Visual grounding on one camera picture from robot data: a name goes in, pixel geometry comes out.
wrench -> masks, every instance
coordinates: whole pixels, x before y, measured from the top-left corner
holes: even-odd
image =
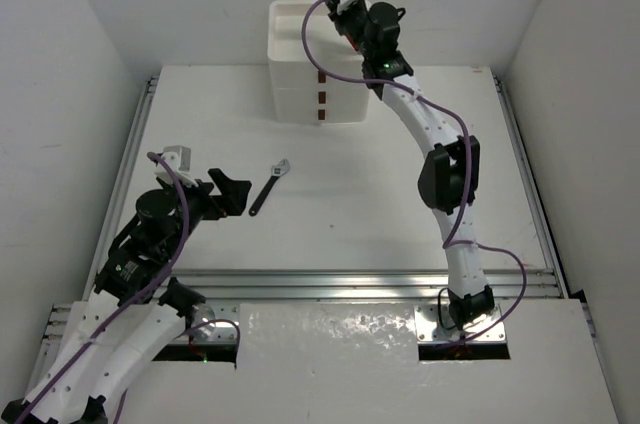
[[[289,172],[288,159],[283,159],[275,166],[271,166],[271,177],[269,178],[267,183],[264,185],[264,188],[262,188],[262,191],[260,191],[260,194],[258,195],[255,202],[251,206],[251,209],[249,209],[250,216],[255,216],[256,214],[258,214],[258,211],[262,207],[262,204],[264,204],[264,201],[269,195],[269,192],[271,192],[271,189],[273,189],[273,185],[276,183],[278,179],[284,176],[287,172]]]

white box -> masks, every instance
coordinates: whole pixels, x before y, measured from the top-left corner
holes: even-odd
[[[276,116],[281,122],[298,124],[361,122],[367,115],[367,87],[330,77],[321,82],[321,76],[304,53],[302,19],[313,3],[274,1],[269,6],[267,56]],[[309,20],[311,53],[328,70],[362,77],[362,57],[338,34],[327,13],[322,6]]]

wrench head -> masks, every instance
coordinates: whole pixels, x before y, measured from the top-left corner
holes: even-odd
[[[284,176],[287,172],[289,172],[289,159],[283,159],[275,166],[271,166],[271,175],[272,176]]]

wrench handle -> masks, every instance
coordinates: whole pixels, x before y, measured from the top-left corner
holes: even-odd
[[[280,176],[271,176],[269,178],[267,183],[264,185],[264,187],[260,191],[260,194],[258,195],[257,199],[254,201],[253,205],[251,206],[251,209],[249,209],[250,216],[255,216],[256,214],[258,214],[258,211],[260,211],[262,204],[264,204],[264,201],[267,199],[269,192],[271,192],[271,189],[273,189],[273,185],[276,183],[276,181],[279,178]]]

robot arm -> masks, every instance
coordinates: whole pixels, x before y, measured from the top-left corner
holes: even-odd
[[[465,143],[437,109],[423,105],[415,94],[384,81],[395,81],[418,94],[422,91],[413,69],[398,51],[400,20],[406,11],[386,2],[367,8],[365,0],[326,0],[329,18],[339,34],[344,35],[364,61],[362,72],[378,98],[387,104],[405,124],[425,157],[418,180],[418,190],[433,211],[443,240],[454,229],[462,204],[465,180]],[[473,201],[478,186],[480,145],[471,144],[471,187],[464,214],[453,241],[475,242]],[[459,330],[465,324],[494,308],[493,292],[482,267],[477,246],[445,246],[449,265],[449,312]]]
[[[104,404],[117,400],[155,354],[188,327],[194,306],[204,298],[175,279],[157,305],[148,304],[152,292],[141,294],[139,301],[149,308],[142,323],[134,322],[124,309],[152,282],[168,277],[167,264],[184,244],[183,223],[188,224],[190,235],[202,220],[244,212],[251,183],[233,181],[220,169],[210,169],[220,191],[210,195],[213,183],[189,176],[189,157],[187,148],[165,148],[162,159],[171,172],[157,166],[162,188],[138,198],[135,216],[114,239],[96,277],[82,321],[42,381],[24,399],[7,405],[2,413],[5,422],[106,422]],[[188,212],[176,184],[181,186]],[[122,314],[113,320],[118,311]]]

